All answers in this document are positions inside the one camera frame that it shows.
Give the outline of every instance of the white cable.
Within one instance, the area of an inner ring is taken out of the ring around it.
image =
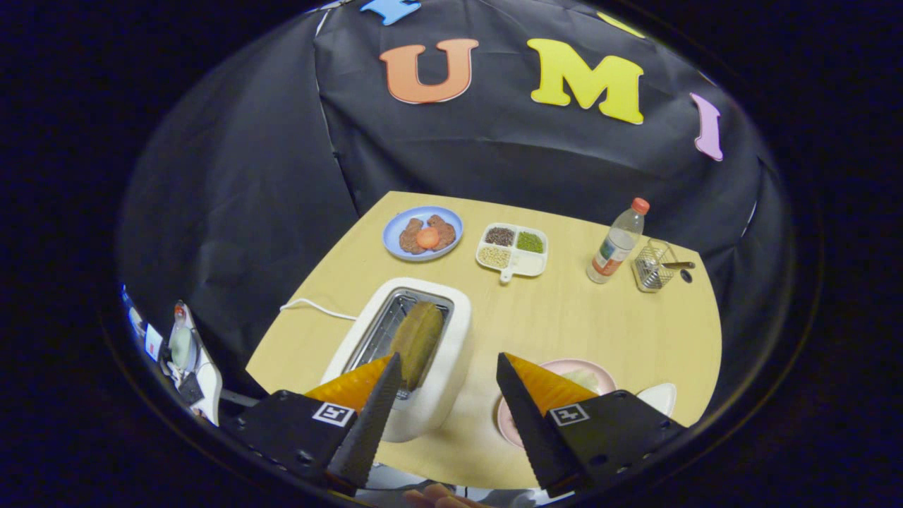
[[[279,307],[279,310],[284,311],[285,309],[291,308],[291,307],[295,306],[296,304],[300,304],[300,303],[310,304],[311,306],[316,307],[317,309],[321,310],[322,312],[325,312],[328,315],[333,315],[335,317],[340,317],[342,319],[350,319],[351,321],[358,320],[358,318],[354,315],[344,315],[344,314],[339,314],[338,312],[332,312],[331,310],[324,309],[323,307],[318,306],[317,304],[313,303],[311,300],[308,300],[307,298],[298,298],[297,300],[292,300],[291,302],[285,304],[284,306]]]

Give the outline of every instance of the finger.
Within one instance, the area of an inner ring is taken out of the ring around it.
[[[445,485],[443,484],[432,484],[427,485],[427,487],[424,489],[424,495],[430,498],[431,501],[435,502],[442,499],[443,497],[454,495],[454,492],[445,488]]]
[[[433,508],[433,500],[415,490],[405,491],[401,496],[412,508]]]

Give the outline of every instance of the bottle label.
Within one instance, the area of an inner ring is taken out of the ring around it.
[[[630,254],[629,249],[621,249],[615,245],[611,239],[606,238],[599,248],[599,252],[592,259],[592,267],[595,268],[600,275],[610,277],[615,270],[618,269],[624,259]]]

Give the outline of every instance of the hand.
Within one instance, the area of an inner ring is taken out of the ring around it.
[[[422,493],[409,490],[403,496],[413,508],[491,508],[486,504],[455,495],[442,484],[429,485]]]

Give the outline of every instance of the white toaster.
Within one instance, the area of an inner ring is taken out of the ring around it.
[[[466,295],[417,278],[387,281],[364,306],[321,380],[321,384],[331,381],[389,354],[398,325],[419,301],[432,302],[442,312],[442,335],[433,347],[420,386],[396,394],[384,441],[402,443],[421,436],[438,428],[452,410],[473,351],[469,340],[471,306]]]

